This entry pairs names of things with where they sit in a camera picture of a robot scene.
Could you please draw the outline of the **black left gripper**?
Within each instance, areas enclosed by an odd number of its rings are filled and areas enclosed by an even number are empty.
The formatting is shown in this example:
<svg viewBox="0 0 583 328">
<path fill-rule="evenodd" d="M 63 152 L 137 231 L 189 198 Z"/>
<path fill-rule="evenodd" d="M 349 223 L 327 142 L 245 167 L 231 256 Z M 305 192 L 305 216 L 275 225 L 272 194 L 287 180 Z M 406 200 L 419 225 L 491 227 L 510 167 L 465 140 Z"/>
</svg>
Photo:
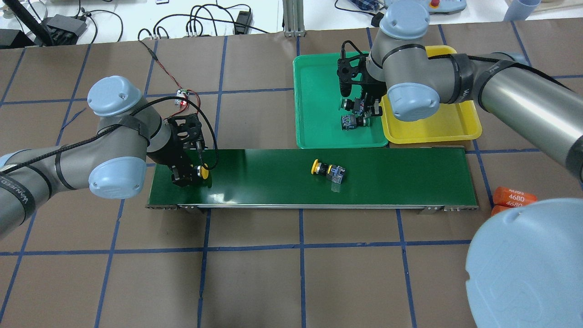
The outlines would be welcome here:
<svg viewBox="0 0 583 328">
<path fill-rule="evenodd" d="M 199 153 L 205 147 L 202 123 L 198 115 L 173 116 L 165 120 L 171 131 L 170 151 L 166 155 L 166 166 L 171 169 L 171 181 L 174 185 L 186 186 L 201 181 L 199 165 L 185 153 L 194 147 Z"/>
</svg>

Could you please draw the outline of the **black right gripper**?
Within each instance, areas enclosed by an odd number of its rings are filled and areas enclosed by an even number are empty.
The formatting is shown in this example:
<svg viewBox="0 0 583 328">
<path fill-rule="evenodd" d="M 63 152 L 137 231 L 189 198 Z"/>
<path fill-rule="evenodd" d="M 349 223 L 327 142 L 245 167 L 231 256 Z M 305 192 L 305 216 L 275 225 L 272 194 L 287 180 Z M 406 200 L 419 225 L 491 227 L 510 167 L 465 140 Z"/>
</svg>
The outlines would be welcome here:
<svg viewBox="0 0 583 328">
<path fill-rule="evenodd" d="M 385 82 L 379 81 L 372 77 L 367 71 L 368 53 L 359 52 L 358 54 L 347 57 L 345 51 L 341 51 L 341 56 L 337 60 L 337 76 L 339 79 L 339 89 L 341 96 L 348 98 L 352 93 L 353 85 L 359 85 L 362 91 L 360 98 L 360 114 L 363 120 L 370 117 L 370 104 L 368 94 L 371 98 L 371 124 L 377 121 L 383 114 L 381 97 L 387 94 Z"/>
</svg>

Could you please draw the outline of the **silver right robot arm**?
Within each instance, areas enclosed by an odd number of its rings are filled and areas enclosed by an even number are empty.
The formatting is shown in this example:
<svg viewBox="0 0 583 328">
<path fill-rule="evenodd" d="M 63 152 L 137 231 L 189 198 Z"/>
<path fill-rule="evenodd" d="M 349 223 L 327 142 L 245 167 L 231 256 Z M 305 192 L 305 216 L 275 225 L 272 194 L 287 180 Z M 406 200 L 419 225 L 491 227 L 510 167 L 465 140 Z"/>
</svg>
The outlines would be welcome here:
<svg viewBox="0 0 583 328">
<path fill-rule="evenodd" d="M 341 95 L 359 84 L 371 100 L 387 95 L 400 121 L 473 100 L 582 178 L 582 97 L 512 54 L 428 56 L 430 15 L 411 0 L 392 2 L 369 54 L 346 57 Z M 468 248 L 465 283 L 479 328 L 582 326 L 582 200 L 548 199 L 486 220 Z"/>
</svg>

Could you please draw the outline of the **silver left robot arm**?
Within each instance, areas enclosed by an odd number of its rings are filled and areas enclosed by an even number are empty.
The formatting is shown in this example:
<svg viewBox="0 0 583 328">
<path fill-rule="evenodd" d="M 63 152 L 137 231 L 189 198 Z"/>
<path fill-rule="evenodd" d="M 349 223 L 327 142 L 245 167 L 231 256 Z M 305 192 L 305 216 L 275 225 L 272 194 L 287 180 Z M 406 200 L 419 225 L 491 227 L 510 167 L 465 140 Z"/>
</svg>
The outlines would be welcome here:
<svg viewBox="0 0 583 328">
<path fill-rule="evenodd" d="M 198 115 L 164 119 L 122 76 L 100 79 L 87 103 L 100 118 L 94 137 L 60 147 L 23 149 L 1 157 L 1 237 L 25 223 L 54 195 L 89 189 L 104 199 L 129 199 L 143 189 L 146 160 L 165 165 L 175 185 L 206 180 L 210 166 L 185 152 L 203 154 Z"/>
</svg>

